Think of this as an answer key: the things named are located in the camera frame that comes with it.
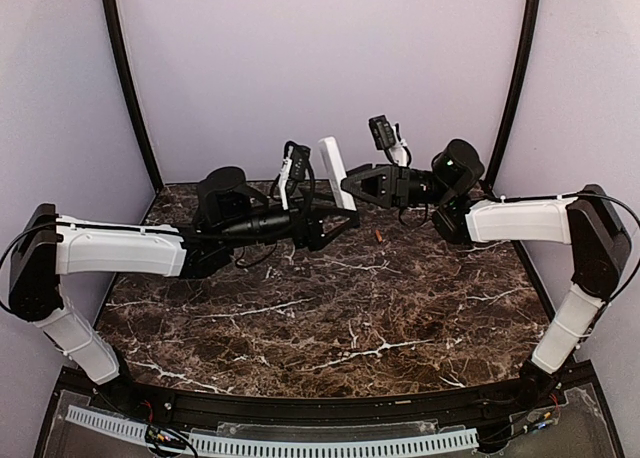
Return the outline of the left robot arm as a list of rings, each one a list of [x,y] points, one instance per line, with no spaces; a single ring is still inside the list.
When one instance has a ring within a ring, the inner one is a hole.
[[[335,192],[335,205],[314,204],[309,189],[271,204],[235,166],[197,185],[198,207],[188,226],[133,226],[78,220],[43,203],[8,246],[9,296],[3,309],[41,329],[97,385],[125,374],[116,351],[60,288],[63,275],[83,272],[155,274],[202,279],[230,264],[236,249],[291,240],[323,249],[359,224],[355,205]]]

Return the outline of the white remote control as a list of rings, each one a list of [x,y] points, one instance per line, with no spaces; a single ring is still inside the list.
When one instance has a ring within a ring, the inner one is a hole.
[[[320,139],[318,144],[337,207],[356,211],[357,208],[353,196],[341,188],[341,182],[347,175],[336,139],[333,136],[325,137]]]

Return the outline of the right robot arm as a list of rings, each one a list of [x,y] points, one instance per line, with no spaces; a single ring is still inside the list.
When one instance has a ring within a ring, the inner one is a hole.
[[[631,237],[615,211],[618,200],[595,184],[564,195],[473,199],[470,190],[484,172],[471,144],[450,141],[429,171],[409,167],[386,151],[388,165],[347,171],[332,166],[331,186],[344,202],[359,198],[382,208],[431,205],[436,231],[454,244],[547,241],[572,249],[571,285],[546,332],[522,365],[520,398],[533,402],[559,382],[567,358],[627,286],[622,275]]]

